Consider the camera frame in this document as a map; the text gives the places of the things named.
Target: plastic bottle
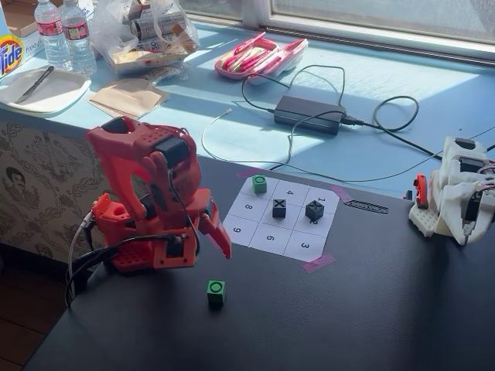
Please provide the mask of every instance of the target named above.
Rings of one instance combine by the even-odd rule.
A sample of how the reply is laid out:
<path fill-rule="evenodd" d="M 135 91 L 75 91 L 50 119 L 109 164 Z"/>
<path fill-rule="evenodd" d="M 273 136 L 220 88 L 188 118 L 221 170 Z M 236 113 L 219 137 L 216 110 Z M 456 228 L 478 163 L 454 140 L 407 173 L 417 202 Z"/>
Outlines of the plastic bottle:
<path fill-rule="evenodd" d="M 62 27 L 69 45 L 73 71 L 90 76 L 96 72 L 96 60 L 90 46 L 86 16 L 77 6 L 77 0 L 63 0 L 63 3 Z"/>
<path fill-rule="evenodd" d="M 50 0 L 38 0 L 34 18 L 45 46 L 48 63 L 58 70 L 70 70 L 69 46 L 63 35 L 59 9 Z"/>

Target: small black sign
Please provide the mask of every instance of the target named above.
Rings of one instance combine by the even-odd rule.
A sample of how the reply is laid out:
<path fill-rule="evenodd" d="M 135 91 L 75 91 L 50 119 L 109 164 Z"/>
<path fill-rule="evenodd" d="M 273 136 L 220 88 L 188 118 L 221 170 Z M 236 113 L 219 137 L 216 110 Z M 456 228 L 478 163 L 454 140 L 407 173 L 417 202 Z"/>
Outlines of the small black sign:
<path fill-rule="evenodd" d="M 344 205 L 352 206 L 352 207 L 355 207 L 357 209 L 371 211 L 373 213 L 388 214 L 388 208 L 387 207 L 379 206 L 379 205 L 373 205 L 372 203 L 363 203 L 361 201 L 356 201 L 355 199 L 352 201 L 349 201 L 348 203 L 344 203 Z"/>

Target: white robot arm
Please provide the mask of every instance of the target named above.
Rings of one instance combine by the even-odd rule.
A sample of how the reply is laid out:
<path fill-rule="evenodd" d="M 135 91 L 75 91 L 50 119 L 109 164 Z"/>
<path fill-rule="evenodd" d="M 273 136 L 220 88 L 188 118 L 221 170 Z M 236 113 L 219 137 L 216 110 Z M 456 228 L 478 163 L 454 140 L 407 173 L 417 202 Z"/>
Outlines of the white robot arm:
<path fill-rule="evenodd" d="M 447 137 L 442 166 L 429 179 L 427 203 L 418 201 L 426 189 L 415 186 L 418 195 L 409 219 L 425 237 L 437 233 L 465 245 L 481 238 L 493 222 L 495 163 L 478 141 Z"/>

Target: paper plate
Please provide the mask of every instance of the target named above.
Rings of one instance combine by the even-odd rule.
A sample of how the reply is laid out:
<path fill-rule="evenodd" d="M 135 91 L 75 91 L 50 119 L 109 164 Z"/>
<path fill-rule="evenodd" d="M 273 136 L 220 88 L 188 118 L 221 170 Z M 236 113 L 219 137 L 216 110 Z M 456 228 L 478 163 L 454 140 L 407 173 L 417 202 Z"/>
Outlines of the paper plate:
<path fill-rule="evenodd" d="M 89 77 L 75 72 L 54 70 L 20 104 L 18 100 L 46 71 L 48 66 L 16 73 L 0 80 L 0 103 L 16 110 L 52 114 L 78 100 L 91 84 Z"/>

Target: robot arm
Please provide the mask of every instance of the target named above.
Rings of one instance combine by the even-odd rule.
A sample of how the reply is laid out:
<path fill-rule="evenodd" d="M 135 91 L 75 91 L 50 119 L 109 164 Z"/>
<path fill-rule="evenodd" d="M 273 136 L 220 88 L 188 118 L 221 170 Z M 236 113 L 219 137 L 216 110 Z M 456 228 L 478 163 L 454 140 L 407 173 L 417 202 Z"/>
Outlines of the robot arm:
<path fill-rule="evenodd" d="M 442 166 L 430 176 L 428 202 L 426 184 L 415 186 L 418 196 L 409 219 L 425 237 L 434 233 L 454 237 L 458 244 L 476 242 L 488 230 L 495 213 L 495 175 L 483 173 L 491 162 L 479 142 L 447 137 Z"/>
<path fill-rule="evenodd" d="M 230 238 L 210 190 L 198 189 L 201 171 L 196 145 L 184 130 L 120 117 L 88 131 L 87 139 L 119 199 L 113 202 L 103 194 L 93 205 L 95 223 L 107 245 L 132 236 L 176 236 L 174 242 L 126 244 L 112 261 L 117 269 L 191 267 L 200 248 L 198 230 L 210 235 L 230 259 Z M 133 174 L 149 190 L 142 199 L 132 187 Z"/>

